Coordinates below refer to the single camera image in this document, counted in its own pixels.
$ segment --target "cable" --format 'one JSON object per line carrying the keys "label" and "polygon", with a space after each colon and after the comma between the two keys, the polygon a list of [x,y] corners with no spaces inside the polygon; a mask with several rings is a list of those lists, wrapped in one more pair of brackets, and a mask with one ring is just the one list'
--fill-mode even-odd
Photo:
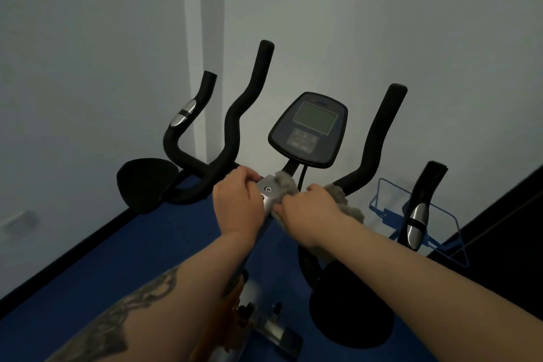
{"label": "cable", "polygon": [[298,192],[302,191],[302,183],[303,183],[303,178],[305,177],[306,170],[307,170],[307,165],[304,165],[302,169],[302,173],[300,175],[300,180],[298,180]]}

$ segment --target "tattooed arm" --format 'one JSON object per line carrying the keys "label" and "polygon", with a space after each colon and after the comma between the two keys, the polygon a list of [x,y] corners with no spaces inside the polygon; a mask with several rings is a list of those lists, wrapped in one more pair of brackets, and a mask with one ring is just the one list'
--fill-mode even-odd
{"label": "tattooed arm", "polygon": [[213,190],[222,235],[207,248],[120,300],[47,362],[188,360],[228,280],[264,221],[262,196],[239,167]]}

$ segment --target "exercise bike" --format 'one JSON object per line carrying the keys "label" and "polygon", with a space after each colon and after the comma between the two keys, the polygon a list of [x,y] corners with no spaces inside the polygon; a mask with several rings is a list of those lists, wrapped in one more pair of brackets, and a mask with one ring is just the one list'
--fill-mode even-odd
{"label": "exercise bike", "polygon": [[[170,161],[156,158],[131,160],[119,170],[118,188],[132,210],[149,213],[163,202],[191,204],[200,201],[238,166],[235,160],[240,148],[240,118],[262,91],[273,52],[273,43],[261,41],[249,84],[227,111],[224,148],[210,164],[183,152],[178,145],[180,136],[205,108],[213,93],[217,75],[204,71],[196,97],[175,114],[164,134],[163,147]],[[346,196],[368,184],[376,173],[384,139],[406,93],[407,88],[401,84],[391,84],[385,93],[368,132],[361,165],[334,182]],[[273,126],[268,142],[287,158],[282,170],[292,176],[300,165],[303,166],[299,189],[308,167],[325,169],[334,163],[347,117],[348,109],[339,101],[315,92],[305,92]],[[419,177],[405,214],[399,243],[413,250],[420,247],[426,232],[430,199],[445,172],[445,166],[431,162]],[[189,176],[200,180],[192,187],[179,187]],[[258,243],[272,222],[270,213],[279,189],[271,174],[263,177],[257,185],[266,213],[266,221],[257,236]],[[389,338],[394,325],[392,310],[348,268],[336,260],[322,268],[317,257],[302,246],[298,247],[298,260],[305,280],[313,289],[309,299],[311,318],[327,338],[353,348],[379,346]],[[271,316],[262,313],[250,301],[240,305],[248,278],[244,269],[246,261],[230,279],[191,361],[237,360],[252,330],[263,334],[285,355],[294,358],[299,355],[303,339],[279,323],[280,303],[274,307]],[[230,321],[228,325],[224,324],[225,318]]]}

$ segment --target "blue wire rack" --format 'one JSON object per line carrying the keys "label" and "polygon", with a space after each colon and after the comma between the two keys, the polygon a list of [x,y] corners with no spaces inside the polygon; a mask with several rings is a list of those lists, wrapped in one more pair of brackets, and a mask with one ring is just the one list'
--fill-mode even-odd
{"label": "blue wire rack", "polygon": [[[400,230],[402,228],[402,223],[404,221],[404,215],[400,215],[387,208],[383,208],[383,210],[379,210],[377,208],[377,202],[379,200],[379,191],[381,190],[382,181],[391,184],[395,188],[398,188],[407,194],[407,201],[402,206],[403,214],[405,214],[405,212],[407,211],[409,198],[410,198],[409,195],[411,194],[411,192],[392,183],[390,180],[380,178],[379,181],[377,182],[377,193],[375,194],[375,196],[370,202],[370,206],[369,206],[370,210],[381,218],[381,221],[383,222],[384,225],[394,229],[392,235],[390,235],[389,238],[392,240],[397,240],[400,234]],[[470,263],[467,258],[466,246],[464,244],[464,241],[462,240],[462,235],[460,234],[460,226],[458,225],[458,220],[453,214],[447,212],[446,210],[440,208],[439,206],[436,206],[432,203],[430,203],[430,206],[433,206],[434,208],[439,209],[441,212],[445,213],[446,215],[449,215],[454,220],[454,223],[456,224],[456,229],[458,232],[448,242],[446,242],[445,244],[441,244],[428,234],[429,232],[431,232],[431,228],[432,228],[432,223],[430,222],[428,224],[428,232],[426,232],[426,235],[424,236],[423,245],[428,246],[431,249],[434,249],[436,252],[440,253],[447,259],[452,260],[453,262],[457,263],[458,265],[464,268],[467,268],[470,265]],[[456,259],[453,259],[451,256],[452,254],[457,253],[459,250],[464,253],[465,263],[458,262]]]}

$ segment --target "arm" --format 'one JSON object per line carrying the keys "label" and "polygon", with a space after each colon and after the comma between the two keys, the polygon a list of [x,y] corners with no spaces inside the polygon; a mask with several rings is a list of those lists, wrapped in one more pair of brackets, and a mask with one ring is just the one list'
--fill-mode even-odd
{"label": "arm", "polygon": [[361,226],[343,215],[323,188],[311,185],[308,189],[276,207],[289,233],[306,246],[326,249],[360,277],[438,360],[535,361],[541,357],[543,322]]}
{"label": "arm", "polygon": [[247,178],[260,176],[239,167],[214,188],[218,239],[120,300],[47,361],[186,361],[263,223],[262,197]]}

